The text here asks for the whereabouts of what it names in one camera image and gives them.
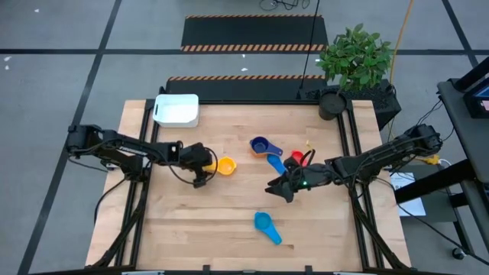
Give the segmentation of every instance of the gray floor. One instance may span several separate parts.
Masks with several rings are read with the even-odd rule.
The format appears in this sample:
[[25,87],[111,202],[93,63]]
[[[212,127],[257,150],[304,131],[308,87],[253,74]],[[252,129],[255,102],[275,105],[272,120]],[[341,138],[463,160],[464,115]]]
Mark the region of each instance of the gray floor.
[[[313,13],[306,9],[273,13]],[[329,39],[344,27],[364,23],[384,40],[395,42],[408,0],[323,0]],[[96,49],[102,39],[114,0],[0,0],[0,50]],[[485,24],[489,2],[451,1],[473,49],[489,49]],[[123,0],[107,48],[178,49],[186,15],[263,14],[258,0]],[[416,0],[401,49],[463,50],[448,14],[439,0]],[[1,55],[0,91],[0,268],[17,273],[41,204],[57,165],[66,128],[72,121],[89,74],[93,55]],[[321,73],[309,62],[309,73]],[[154,97],[170,76],[300,74],[305,55],[111,55],[104,56],[96,75],[82,122],[117,128],[127,99]],[[437,101],[436,83],[470,70],[465,55],[399,56],[394,85],[403,111],[394,132],[400,133],[431,109]],[[444,109],[427,123],[446,136],[452,125]],[[465,158],[454,134],[442,149],[443,158]],[[95,160],[84,160],[95,163]],[[101,196],[105,175],[67,164],[52,211],[41,237],[31,272],[81,268],[92,234],[92,212]],[[462,209],[476,252],[488,258],[474,221]],[[428,228],[403,221],[413,266],[421,270],[482,274],[489,268],[471,258],[452,259],[452,246]],[[451,238],[451,224],[436,227]]]

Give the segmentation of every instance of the white container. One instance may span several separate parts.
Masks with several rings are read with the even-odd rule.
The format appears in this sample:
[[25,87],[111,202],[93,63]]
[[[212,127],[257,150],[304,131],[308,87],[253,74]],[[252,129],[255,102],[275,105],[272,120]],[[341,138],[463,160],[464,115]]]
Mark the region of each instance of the white container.
[[197,95],[159,95],[153,108],[153,119],[166,128],[191,128],[199,123]]

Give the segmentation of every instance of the green leaves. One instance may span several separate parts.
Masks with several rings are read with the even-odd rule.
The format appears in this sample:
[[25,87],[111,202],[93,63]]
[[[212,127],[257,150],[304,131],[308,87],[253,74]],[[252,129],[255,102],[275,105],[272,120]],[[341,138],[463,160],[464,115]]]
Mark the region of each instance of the green leaves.
[[337,35],[333,45],[319,55],[316,65],[325,71],[328,81],[340,75],[341,90],[375,87],[389,69],[390,42],[380,40],[379,33],[363,31],[363,27],[363,24],[353,29],[347,27],[346,33]]

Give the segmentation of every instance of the wooden table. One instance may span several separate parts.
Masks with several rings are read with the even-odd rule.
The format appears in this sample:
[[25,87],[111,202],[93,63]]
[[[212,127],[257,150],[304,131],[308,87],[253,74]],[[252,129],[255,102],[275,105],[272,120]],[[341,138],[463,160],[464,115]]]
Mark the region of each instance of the wooden table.
[[[363,151],[381,144],[371,102],[354,102]],[[316,149],[314,162],[342,155],[338,123],[323,121],[311,105],[201,105],[196,128],[161,128],[158,141],[203,142],[218,157],[230,156],[238,167],[231,176],[216,177],[200,189],[180,182],[167,167],[154,167],[141,236],[137,268],[159,270],[282,270],[360,271],[361,262],[351,203],[344,186],[324,186],[296,194],[292,203],[265,193],[278,176],[265,159],[252,157],[249,141],[265,136],[285,153]],[[144,101],[127,101],[119,133],[137,138]],[[188,171],[179,175],[192,179]],[[381,177],[389,180],[388,174]],[[108,174],[105,190],[122,178]],[[87,264],[97,261],[121,229],[129,184],[102,203],[92,236]],[[394,253],[410,264],[393,192],[371,184],[378,231]],[[254,229],[256,211],[268,212],[283,242],[274,245]],[[368,247],[370,238],[366,238]],[[126,249],[130,249],[132,236]],[[369,253],[374,266],[374,256]]]

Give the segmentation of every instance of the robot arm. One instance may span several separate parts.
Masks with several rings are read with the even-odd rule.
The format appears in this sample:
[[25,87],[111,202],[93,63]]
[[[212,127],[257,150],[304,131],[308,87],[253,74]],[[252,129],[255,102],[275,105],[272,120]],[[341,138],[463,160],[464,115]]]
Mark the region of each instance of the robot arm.
[[301,167],[293,158],[284,161],[287,171],[268,183],[265,192],[293,201],[293,194],[334,183],[354,183],[356,180],[371,182],[381,169],[395,167],[411,155],[427,157],[436,154],[442,140],[432,126],[417,125],[396,137],[393,141],[366,151],[355,157],[336,157],[325,164],[314,163]]
[[91,155],[98,157],[101,164],[114,164],[121,168],[129,180],[141,180],[143,158],[161,166],[175,166],[196,174],[194,188],[204,186],[211,173],[202,168],[212,164],[212,155],[202,143],[183,147],[181,141],[148,143],[118,134],[113,130],[102,130],[96,125],[72,125],[68,128],[66,151],[75,158]]

